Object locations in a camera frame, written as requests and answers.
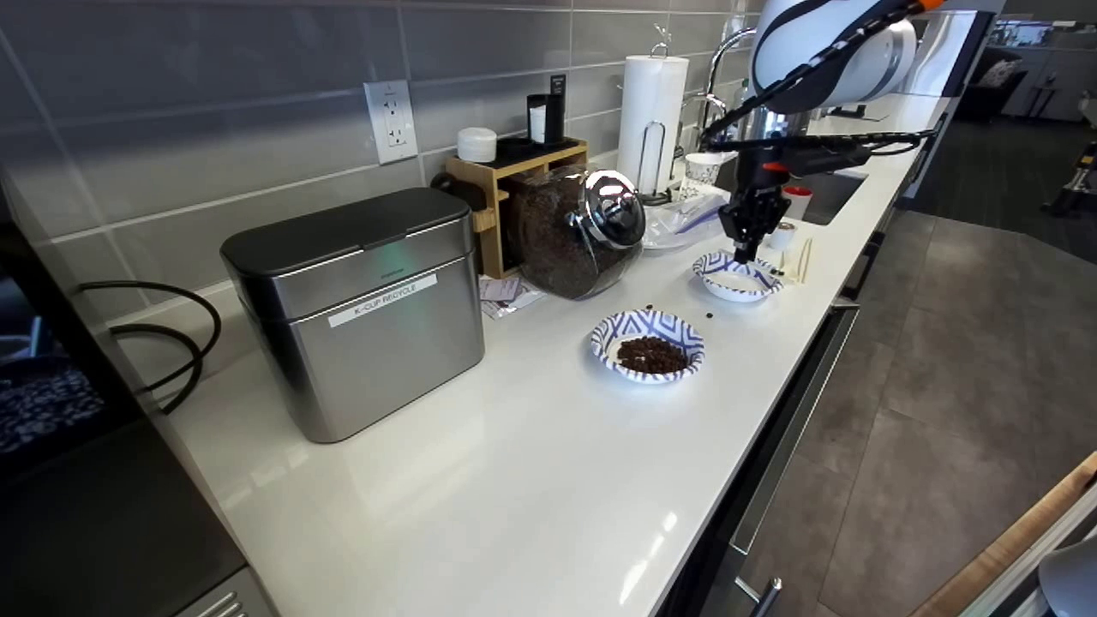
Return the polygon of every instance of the wall outlet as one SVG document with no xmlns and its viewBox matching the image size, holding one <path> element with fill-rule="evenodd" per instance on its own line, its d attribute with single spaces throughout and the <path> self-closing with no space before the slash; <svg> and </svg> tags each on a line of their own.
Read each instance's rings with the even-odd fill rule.
<svg viewBox="0 0 1097 617">
<path fill-rule="evenodd" d="M 402 162 L 414 156 L 414 115 L 411 115 L 411 96 L 406 81 L 364 81 L 366 107 L 369 107 L 369 125 L 378 139 L 380 162 Z"/>
</svg>

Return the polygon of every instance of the kitchen counter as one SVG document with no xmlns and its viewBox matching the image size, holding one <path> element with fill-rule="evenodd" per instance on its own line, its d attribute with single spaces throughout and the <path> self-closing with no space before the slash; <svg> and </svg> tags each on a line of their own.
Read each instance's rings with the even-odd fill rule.
<svg viewBox="0 0 1097 617">
<path fill-rule="evenodd" d="M 890 96 L 870 119 L 812 125 L 921 129 L 938 108 Z M 804 284 L 766 305 L 691 284 L 690 265 L 725 246 L 713 225 L 696 246 L 640 254 L 588 301 L 531 293 L 485 315 L 478 365 L 340 446 L 301 439 L 256 343 L 169 433 L 280 614 L 652 614 L 912 162 L 864 164 L 849 206 L 802 225 Z M 637 387 L 588 362 L 588 329 L 644 305 L 696 325 L 700 372 Z"/>
</svg>

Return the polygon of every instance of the concrete floor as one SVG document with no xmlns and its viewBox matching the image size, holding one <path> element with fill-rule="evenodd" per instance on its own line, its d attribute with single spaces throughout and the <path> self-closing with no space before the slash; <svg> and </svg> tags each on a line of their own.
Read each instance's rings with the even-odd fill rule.
<svg viewBox="0 0 1097 617">
<path fill-rule="evenodd" d="M 958 129 L 953 162 L 980 139 L 969 129 L 1000 139 L 1000 125 Z M 1061 139 L 1041 187 L 1073 154 Z M 968 162 L 962 181 L 1005 187 L 950 191 L 950 166 L 921 207 L 1039 207 L 980 203 L 1039 187 Z M 893 222 L 748 558 L 753 586 L 784 580 L 773 614 L 912 614 L 1097 446 L 1097 265 L 1034 235 L 930 213 Z"/>
</svg>

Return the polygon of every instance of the stainless steel bread box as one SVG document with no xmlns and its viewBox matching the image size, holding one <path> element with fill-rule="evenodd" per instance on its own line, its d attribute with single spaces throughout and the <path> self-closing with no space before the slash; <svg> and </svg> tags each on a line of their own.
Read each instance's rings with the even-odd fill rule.
<svg viewBox="0 0 1097 617">
<path fill-rule="evenodd" d="M 469 225 L 458 199 L 411 187 L 222 243 L 310 441 L 340 441 L 478 362 Z"/>
</svg>

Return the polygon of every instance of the paper towel roll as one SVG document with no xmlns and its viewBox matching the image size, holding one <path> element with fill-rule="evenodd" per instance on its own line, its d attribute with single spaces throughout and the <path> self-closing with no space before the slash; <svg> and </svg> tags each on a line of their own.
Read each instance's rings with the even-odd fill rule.
<svg viewBox="0 0 1097 617">
<path fill-rule="evenodd" d="M 628 178 L 634 178 L 640 195 L 653 195 L 669 181 L 678 139 L 684 72 L 690 57 L 678 53 L 624 57 L 616 164 Z"/>
</svg>

